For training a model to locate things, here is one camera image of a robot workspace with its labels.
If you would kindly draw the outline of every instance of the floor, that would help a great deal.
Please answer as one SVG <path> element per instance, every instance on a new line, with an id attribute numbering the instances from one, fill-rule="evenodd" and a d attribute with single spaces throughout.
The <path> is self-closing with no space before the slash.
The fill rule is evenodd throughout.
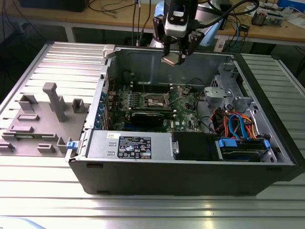
<path id="1" fill-rule="evenodd" d="M 34 26 L 46 40 L 67 41 L 63 27 Z M 83 28 L 75 28 L 74 31 L 77 42 L 131 45 L 131 32 L 101 31 Z M 148 34 L 146 44 L 149 44 L 150 40 L 151 35 Z M 216 40 L 211 46 L 200 46 L 198 49 L 213 51 L 215 43 Z M 25 25 L 25 32 L 23 34 L 14 33 L 6 42 L 0 44 L 0 101 L 12 89 L 43 45 L 44 41 L 30 25 Z M 238 44 L 234 52 L 249 53 L 251 47 L 251 42 L 246 42 L 244 45 Z M 304 57 L 293 46 L 286 45 L 277 45 L 271 54 L 280 57 L 292 73 L 296 72 L 300 61 Z M 301 73 L 298 79 L 305 85 L 305 71 Z"/>

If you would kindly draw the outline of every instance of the blue tab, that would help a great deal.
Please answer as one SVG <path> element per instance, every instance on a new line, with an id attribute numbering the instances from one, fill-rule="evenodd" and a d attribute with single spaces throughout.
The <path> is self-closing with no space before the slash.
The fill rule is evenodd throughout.
<path id="1" fill-rule="evenodd" d="M 67 143 L 67 149 L 77 149 L 77 148 L 78 148 L 78 141 Z"/>
<path id="2" fill-rule="evenodd" d="M 271 147 L 268 140 L 264 140 L 264 144 L 265 144 L 267 149 L 269 149 Z"/>
<path id="3" fill-rule="evenodd" d="M 235 139 L 230 138 L 221 138 L 218 140 L 219 147 L 237 147 L 237 143 Z"/>
<path id="4" fill-rule="evenodd" d="M 224 147 L 224 141 L 222 139 L 218 140 L 219 147 Z"/>
<path id="5" fill-rule="evenodd" d="M 235 139 L 224 138 L 223 141 L 226 147 L 237 147 L 237 143 Z"/>

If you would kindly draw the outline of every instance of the metal table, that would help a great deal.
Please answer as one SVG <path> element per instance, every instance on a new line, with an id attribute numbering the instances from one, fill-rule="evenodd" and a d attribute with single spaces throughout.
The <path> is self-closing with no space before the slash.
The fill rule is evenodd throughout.
<path id="1" fill-rule="evenodd" d="M 16 115 L 22 93 L 47 100 L 42 92 L 46 81 L 56 82 L 65 101 L 77 96 L 90 103 L 102 70 L 102 50 L 97 44 L 45 45 L 0 105 L 0 131 Z M 273 77 L 275 83 L 281 81 Z M 289 81 L 297 87 L 292 75 Z M 305 175 L 275 183 L 256 197 L 93 196 L 83 191 L 64 158 L 1 156 L 0 187 L 0 215 L 24 217 L 48 229 L 286 229 L 305 223 Z"/>

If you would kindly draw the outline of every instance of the label sticker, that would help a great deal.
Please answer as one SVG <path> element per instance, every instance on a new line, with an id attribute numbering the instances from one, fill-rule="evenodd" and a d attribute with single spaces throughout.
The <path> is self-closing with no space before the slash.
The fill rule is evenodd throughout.
<path id="1" fill-rule="evenodd" d="M 119 137 L 118 158 L 151 159 L 152 140 L 150 137 Z"/>
<path id="2" fill-rule="evenodd" d="M 108 133 L 107 134 L 107 138 L 111 138 L 111 139 L 119 139 L 120 136 L 121 136 L 120 133 Z"/>

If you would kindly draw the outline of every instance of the wooden table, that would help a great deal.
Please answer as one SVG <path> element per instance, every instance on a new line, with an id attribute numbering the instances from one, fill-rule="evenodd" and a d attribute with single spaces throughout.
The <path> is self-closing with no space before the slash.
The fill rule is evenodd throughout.
<path id="1" fill-rule="evenodd" d="M 116 18 L 108 16 L 102 12 L 96 12 L 89 8 L 84 12 L 69 12 L 63 10 L 45 10 L 45 9 L 30 9 L 22 8 L 18 0 L 15 0 L 20 11 L 27 19 L 36 24 L 56 25 L 63 26 L 66 30 L 67 38 L 69 42 L 75 42 L 73 33 L 73 27 L 92 28 L 92 29 L 105 29 L 105 30 L 119 30 L 119 31 L 131 31 L 132 30 L 132 13 L 133 6 L 121 9 L 117 11 Z M 113 0 L 103 0 L 103 4 L 113 3 Z M 122 3 L 106 7 L 107 9 L 115 9 L 121 6 L 132 4 L 132 0 L 124 0 Z M 101 9 L 99 0 L 92 4 L 95 9 Z M 7 0 L 7 13 L 11 21 L 16 22 L 14 27 L 22 30 L 18 23 L 26 22 L 23 17 L 20 16 L 15 9 L 11 0 Z M 145 32 L 153 32 L 153 15 L 155 11 L 155 5 L 152 5 L 151 16 L 146 25 Z M 135 15 L 135 26 L 137 26 L 137 14 Z M 142 4 L 140 28 L 143 27 L 147 17 L 149 15 L 149 5 Z M 273 44 L 285 44 L 285 45 L 298 45 L 305 46 L 305 30 L 297 27 L 288 22 L 284 22 L 281 27 L 274 26 L 253 26 L 251 24 L 251 17 L 239 16 L 243 24 L 250 26 L 246 41 L 249 42 L 262 42 Z M 235 30 L 230 23 L 227 23 L 223 31 L 218 31 L 216 38 L 218 42 L 216 44 L 215 51 L 221 52 L 226 40 L 230 39 L 230 36 L 235 34 Z"/>

